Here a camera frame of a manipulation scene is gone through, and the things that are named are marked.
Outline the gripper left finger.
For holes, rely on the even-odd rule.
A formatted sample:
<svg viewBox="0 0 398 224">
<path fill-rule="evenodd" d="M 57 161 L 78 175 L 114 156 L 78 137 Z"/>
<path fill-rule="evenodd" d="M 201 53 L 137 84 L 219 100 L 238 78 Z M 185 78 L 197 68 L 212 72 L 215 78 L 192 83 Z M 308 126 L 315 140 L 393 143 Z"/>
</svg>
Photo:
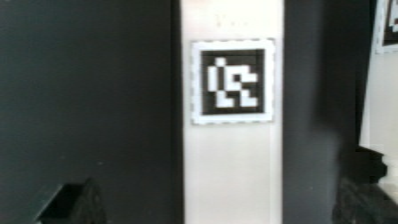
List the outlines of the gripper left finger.
<svg viewBox="0 0 398 224">
<path fill-rule="evenodd" d="M 61 186 L 36 224 L 107 224 L 101 191 L 93 179 Z"/>
</svg>

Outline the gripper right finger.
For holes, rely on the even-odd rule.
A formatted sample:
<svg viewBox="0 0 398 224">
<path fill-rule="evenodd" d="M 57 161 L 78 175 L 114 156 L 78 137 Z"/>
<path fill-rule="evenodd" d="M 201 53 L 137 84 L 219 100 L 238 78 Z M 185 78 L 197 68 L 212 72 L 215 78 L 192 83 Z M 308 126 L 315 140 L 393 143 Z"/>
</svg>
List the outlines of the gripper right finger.
<svg viewBox="0 0 398 224">
<path fill-rule="evenodd" d="M 398 203 L 379 186 L 388 174 L 382 156 L 361 146 L 341 155 L 332 224 L 398 224 Z"/>
</svg>

